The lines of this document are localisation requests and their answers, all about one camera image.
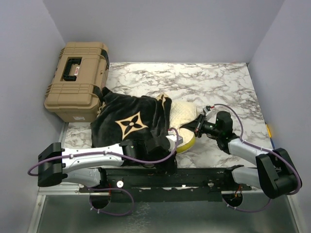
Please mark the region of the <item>white pillow yellow edge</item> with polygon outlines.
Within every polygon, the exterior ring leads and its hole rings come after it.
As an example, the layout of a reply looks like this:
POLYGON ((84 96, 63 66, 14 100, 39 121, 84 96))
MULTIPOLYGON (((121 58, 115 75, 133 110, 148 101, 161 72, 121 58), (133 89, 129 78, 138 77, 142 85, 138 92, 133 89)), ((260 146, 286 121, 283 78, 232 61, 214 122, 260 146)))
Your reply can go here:
POLYGON ((188 124, 198 117, 197 107, 192 102, 173 100, 170 110, 170 127, 178 130, 183 142, 177 147, 177 154, 183 153, 195 144, 195 135, 192 131, 181 126, 188 124))

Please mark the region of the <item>black yellow flower pillowcase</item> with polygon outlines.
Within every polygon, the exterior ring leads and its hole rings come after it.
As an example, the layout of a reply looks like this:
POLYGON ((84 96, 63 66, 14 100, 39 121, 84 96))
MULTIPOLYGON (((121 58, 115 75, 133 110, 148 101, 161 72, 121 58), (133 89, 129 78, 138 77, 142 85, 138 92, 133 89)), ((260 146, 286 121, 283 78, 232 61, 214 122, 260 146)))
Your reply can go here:
POLYGON ((108 147, 134 140, 138 145, 158 137, 166 137, 170 128, 172 99, 118 94, 102 90, 103 107, 90 124, 93 148, 108 147))

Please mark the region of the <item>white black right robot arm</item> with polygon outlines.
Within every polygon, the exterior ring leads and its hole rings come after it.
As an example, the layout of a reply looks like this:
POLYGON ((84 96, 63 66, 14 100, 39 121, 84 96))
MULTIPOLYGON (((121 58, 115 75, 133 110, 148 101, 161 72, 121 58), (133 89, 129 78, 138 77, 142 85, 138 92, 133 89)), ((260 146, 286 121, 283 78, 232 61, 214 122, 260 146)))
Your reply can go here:
POLYGON ((239 166, 224 176, 223 184, 229 190, 246 184, 260 188, 267 197, 275 199, 293 194, 302 186, 287 151, 282 148, 269 150, 242 140, 233 132, 233 120, 229 112, 218 112, 215 123, 208 122, 200 114, 192 122, 182 125, 182 128, 192 131, 196 137, 206 134, 216 140, 221 151, 255 165, 254 168, 239 166))

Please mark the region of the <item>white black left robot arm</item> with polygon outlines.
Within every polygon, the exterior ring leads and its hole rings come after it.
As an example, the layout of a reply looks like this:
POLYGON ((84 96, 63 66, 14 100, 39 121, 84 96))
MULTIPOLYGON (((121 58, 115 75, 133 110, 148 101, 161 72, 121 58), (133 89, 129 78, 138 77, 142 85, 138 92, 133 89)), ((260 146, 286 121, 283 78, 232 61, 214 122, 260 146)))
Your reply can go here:
POLYGON ((79 150, 63 148, 60 142, 52 143, 38 156, 37 184, 39 187, 50 187, 65 181, 100 192, 107 187, 107 179, 100 175, 100 167, 123 166, 129 161, 162 164, 176 154, 177 146, 182 141, 180 136, 167 135, 79 150))

